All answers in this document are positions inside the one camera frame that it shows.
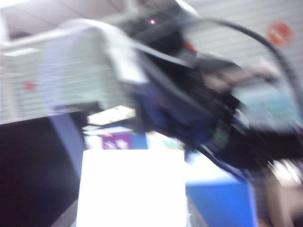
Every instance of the blue fabric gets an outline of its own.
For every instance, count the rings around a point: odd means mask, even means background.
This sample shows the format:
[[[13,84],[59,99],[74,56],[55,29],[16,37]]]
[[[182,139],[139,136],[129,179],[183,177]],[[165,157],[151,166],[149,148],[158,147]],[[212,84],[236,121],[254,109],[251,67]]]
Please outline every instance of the blue fabric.
[[[209,227],[256,227],[257,215],[247,183],[187,185],[194,202]]]

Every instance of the black monitor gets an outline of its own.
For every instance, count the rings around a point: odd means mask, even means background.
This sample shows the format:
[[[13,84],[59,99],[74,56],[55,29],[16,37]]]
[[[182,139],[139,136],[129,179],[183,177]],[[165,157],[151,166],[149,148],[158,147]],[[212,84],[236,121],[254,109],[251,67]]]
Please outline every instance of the black monitor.
[[[0,125],[0,226],[49,227],[77,199],[86,124],[73,112]]]

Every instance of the red sign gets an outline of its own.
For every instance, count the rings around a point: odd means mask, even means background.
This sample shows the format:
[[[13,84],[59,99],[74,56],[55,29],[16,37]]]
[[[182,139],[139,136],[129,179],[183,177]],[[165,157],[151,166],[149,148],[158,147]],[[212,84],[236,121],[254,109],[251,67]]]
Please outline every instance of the red sign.
[[[272,43],[280,46],[290,44],[294,37],[291,28],[282,21],[272,23],[267,34]]]
[[[25,82],[24,83],[24,89],[25,90],[29,90],[29,91],[35,90],[36,86],[37,86],[37,84],[35,84],[33,82]]]

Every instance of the ceiling light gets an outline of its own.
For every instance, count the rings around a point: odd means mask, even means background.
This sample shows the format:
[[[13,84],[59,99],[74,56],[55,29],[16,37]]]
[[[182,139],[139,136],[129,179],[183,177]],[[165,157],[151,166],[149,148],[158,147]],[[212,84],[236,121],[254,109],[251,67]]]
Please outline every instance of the ceiling light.
[[[16,56],[20,56],[20,55],[24,55],[24,54],[28,54],[28,53],[34,53],[34,52],[38,52],[38,51],[40,51],[40,50],[36,49],[36,48],[28,48],[28,49],[23,49],[23,50],[19,50],[19,51],[9,52],[4,55],[9,56],[9,57],[16,57]]]
[[[0,1],[0,8],[16,5],[16,4],[25,2],[25,1],[29,1],[29,0],[1,0]]]

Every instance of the purple label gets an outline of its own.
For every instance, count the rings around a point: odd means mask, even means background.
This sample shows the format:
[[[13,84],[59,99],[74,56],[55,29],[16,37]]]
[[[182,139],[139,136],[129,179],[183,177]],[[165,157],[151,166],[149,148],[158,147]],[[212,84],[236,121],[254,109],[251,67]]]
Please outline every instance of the purple label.
[[[130,133],[117,133],[102,138],[103,149],[133,149]]]

